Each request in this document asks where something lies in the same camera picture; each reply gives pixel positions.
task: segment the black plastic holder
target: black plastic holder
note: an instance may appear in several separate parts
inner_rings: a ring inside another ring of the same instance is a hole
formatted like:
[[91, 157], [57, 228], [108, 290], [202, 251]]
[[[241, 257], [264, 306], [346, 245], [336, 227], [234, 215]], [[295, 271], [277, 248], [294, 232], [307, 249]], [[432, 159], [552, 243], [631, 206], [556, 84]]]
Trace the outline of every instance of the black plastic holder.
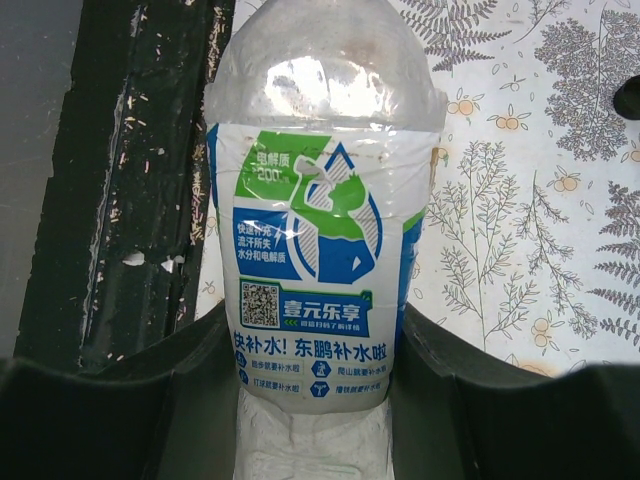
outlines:
[[[640, 478], [638, 368], [541, 377], [409, 308], [394, 372], [397, 480]], [[0, 476], [231, 480], [238, 388], [224, 305], [97, 375], [6, 362]]]

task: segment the green label section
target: green label section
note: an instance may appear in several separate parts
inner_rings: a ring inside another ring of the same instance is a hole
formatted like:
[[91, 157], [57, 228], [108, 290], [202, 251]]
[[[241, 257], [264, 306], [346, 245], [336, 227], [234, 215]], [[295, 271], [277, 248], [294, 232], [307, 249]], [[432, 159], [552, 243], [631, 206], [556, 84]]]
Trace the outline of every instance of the green label section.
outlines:
[[318, 160], [330, 136], [260, 132], [244, 160], [236, 197], [288, 202], [298, 182], [299, 156]]
[[402, 226], [402, 233], [407, 233], [409, 230], [411, 230], [416, 223], [418, 223], [420, 220], [424, 218], [425, 213], [426, 213], [426, 209], [423, 208], [418, 213], [416, 213], [413, 217], [411, 217], [409, 220], [404, 222], [404, 225]]

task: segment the plastic water bottle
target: plastic water bottle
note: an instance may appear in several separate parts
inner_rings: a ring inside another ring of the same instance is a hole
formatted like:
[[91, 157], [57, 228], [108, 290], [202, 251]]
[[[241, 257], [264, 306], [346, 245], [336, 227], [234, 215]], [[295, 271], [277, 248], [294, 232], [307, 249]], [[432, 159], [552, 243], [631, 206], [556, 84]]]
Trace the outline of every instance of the plastic water bottle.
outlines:
[[205, 116], [237, 480], [391, 471], [385, 398], [445, 110], [387, 0], [268, 0], [228, 45]]

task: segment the blue icon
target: blue icon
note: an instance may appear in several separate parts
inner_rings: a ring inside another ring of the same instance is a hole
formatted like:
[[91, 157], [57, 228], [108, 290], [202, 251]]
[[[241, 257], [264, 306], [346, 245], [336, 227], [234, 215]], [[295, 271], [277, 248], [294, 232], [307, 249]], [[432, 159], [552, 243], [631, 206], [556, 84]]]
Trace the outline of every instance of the blue icon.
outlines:
[[[293, 230], [304, 230], [302, 222], [311, 224], [317, 229], [318, 240], [302, 242], [301, 236], [295, 235], [294, 247], [302, 266], [319, 282], [352, 285], [374, 269], [380, 256], [383, 239], [380, 212], [342, 143], [322, 170], [301, 158], [297, 160], [295, 171], [299, 177], [290, 204], [296, 214]], [[345, 171], [350, 172], [346, 179], [338, 173]], [[320, 185], [326, 185], [324, 180], [316, 180], [318, 174], [332, 180], [333, 188], [326, 194], [332, 210], [314, 206], [316, 191]], [[356, 210], [360, 212], [360, 220], [349, 214]], [[370, 225], [377, 228], [371, 232]]]
[[249, 384], [249, 375], [247, 375], [247, 372], [245, 372], [244, 370], [239, 370], [238, 375], [240, 375], [240, 380], [242, 380], [242, 383], [244, 383], [245, 385]]
[[331, 374], [331, 367], [324, 360], [317, 360], [311, 367], [316, 378], [327, 378]]
[[327, 396], [327, 393], [329, 393], [329, 390], [331, 390], [331, 388], [329, 387], [329, 384], [327, 382], [316, 382], [311, 385], [310, 390], [311, 395], [316, 398], [322, 398]]
[[236, 352], [236, 362], [238, 362], [240, 368], [244, 368], [247, 366], [247, 358], [244, 356], [244, 353]]

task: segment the qr code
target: qr code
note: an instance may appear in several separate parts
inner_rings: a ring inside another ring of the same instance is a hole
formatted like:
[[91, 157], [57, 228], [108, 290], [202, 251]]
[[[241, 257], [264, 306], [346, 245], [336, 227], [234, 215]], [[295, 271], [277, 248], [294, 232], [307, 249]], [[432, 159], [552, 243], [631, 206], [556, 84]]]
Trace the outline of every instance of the qr code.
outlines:
[[280, 328], [278, 287], [258, 283], [242, 284], [242, 324]]

